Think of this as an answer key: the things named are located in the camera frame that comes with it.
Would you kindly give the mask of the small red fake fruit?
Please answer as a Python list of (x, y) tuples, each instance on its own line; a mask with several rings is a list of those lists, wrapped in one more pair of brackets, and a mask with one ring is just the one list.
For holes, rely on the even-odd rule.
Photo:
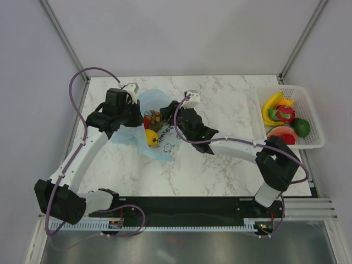
[(296, 139), (291, 134), (284, 134), (280, 137), (286, 145), (295, 145)]

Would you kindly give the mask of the green fake mango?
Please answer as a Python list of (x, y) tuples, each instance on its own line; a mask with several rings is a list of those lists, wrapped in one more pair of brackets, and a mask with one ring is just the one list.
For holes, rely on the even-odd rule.
[(302, 118), (294, 118), (290, 126), (294, 129), (297, 136), (301, 138), (306, 138), (311, 131), (310, 123)]

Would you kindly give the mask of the red fake apple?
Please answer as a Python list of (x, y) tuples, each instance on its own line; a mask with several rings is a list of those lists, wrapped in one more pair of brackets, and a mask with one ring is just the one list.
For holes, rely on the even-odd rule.
[(144, 116), (144, 128), (145, 129), (149, 129), (150, 122), (151, 122), (151, 116), (150, 115), (145, 115)]

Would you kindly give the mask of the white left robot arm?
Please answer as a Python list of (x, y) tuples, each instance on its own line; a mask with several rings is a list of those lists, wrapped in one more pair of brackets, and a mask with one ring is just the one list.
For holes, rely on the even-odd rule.
[(72, 149), (49, 180), (38, 180), (34, 190), (42, 213), (69, 224), (77, 224), (84, 215), (102, 210), (116, 216), (120, 203), (109, 189), (79, 193), (87, 169), (100, 149), (120, 126), (137, 128), (144, 122), (137, 99), (138, 85), (128, 83), (121, 89), (110, 88), (105, 101), (84, 119), (83, 138)]

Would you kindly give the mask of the brown fake longan bunch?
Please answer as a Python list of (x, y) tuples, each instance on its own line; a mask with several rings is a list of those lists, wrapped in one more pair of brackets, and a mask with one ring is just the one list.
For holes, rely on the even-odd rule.
[(159, 111), (149, 110), (146, 111), (144, 116), (151, 116), (151, 122), (149, 129), (159, 131), (163, 125), (162, 116)]

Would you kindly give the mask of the light blue plastic bag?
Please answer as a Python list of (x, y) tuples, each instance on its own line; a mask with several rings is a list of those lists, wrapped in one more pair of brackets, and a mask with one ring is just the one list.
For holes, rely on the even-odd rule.
[(111, 137), (114, 144), (136, 146), (139, 154), (155, 160), (172, 161), (180, 143), (174, 127), (162, 120), (160, 109), (172, 98), (159, 89), (142, 92), (137, 97), (144, 125), (137, 128), (121, 126)]

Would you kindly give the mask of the yellow fake banana bunch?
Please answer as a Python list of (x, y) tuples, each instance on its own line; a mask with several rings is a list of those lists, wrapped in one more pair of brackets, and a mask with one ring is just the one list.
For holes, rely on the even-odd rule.
[(277, 103), (283, 98), (283, 93), (278, 92), (275, 95), (273, 95), (262, 107), (261, 113), (262, 113), (262, 119), (264, 122), (264, 125), (267, 127), (278, 127), (284, 125), (283, 122), (280, 121), (272, 121), (269, 118), (269, 109), (274, 109), (276, 108)]

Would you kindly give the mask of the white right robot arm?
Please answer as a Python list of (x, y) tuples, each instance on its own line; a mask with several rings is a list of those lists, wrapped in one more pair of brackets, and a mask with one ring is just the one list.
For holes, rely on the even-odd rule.
[(251, 209), (258, 217), (264, 217), (271, 211), (274, 200), (288, 189), (302, 165), (277, 136), (264, 141), (250, 141), (223, 135), (218, 130), (205, 126), (193, 108), (180, 108), (177, 101), (161, 108), (160, 113), (162, 121), (174, 126), (179, 137), (200, 153), (227, 155), (257, 165), (263, 183), (255, 194)]

